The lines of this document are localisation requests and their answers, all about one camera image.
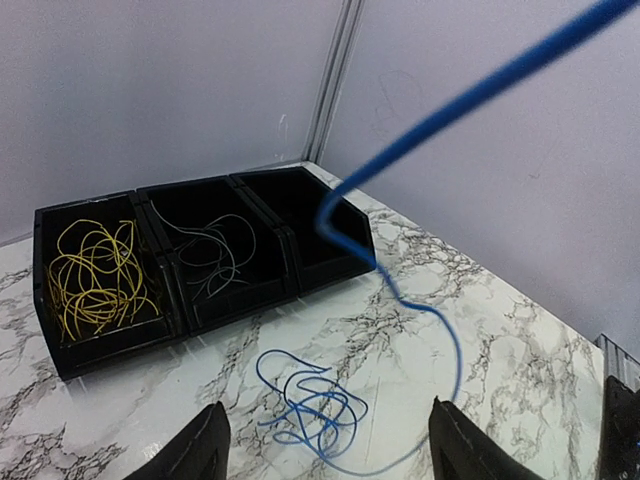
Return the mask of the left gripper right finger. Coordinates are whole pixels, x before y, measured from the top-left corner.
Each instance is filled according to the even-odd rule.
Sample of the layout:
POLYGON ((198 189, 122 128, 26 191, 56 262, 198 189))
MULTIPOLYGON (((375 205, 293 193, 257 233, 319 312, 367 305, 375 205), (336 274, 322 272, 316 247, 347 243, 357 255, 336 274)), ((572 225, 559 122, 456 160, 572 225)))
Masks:
POLYGON ((428 427, 436 480, 542 480, 507 454, 451 401, 434 399, 428 427))

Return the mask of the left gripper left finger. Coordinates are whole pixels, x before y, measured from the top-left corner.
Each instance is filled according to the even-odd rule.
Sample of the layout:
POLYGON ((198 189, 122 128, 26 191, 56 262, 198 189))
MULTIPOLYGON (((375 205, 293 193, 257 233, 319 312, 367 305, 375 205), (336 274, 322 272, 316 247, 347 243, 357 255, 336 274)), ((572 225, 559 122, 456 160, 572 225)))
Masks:
POLYGON ((225 480, 230 442, 224 406, 211 403, 125 480, 225 480))

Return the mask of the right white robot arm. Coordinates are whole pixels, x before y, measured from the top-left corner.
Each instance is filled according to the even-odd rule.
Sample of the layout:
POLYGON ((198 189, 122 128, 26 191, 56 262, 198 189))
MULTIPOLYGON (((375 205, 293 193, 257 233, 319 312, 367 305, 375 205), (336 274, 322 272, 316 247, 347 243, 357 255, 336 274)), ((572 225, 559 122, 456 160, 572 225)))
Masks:
POLYGON ((604 383, 598 478, 639 478, 639 391, 614 376, 604 383))

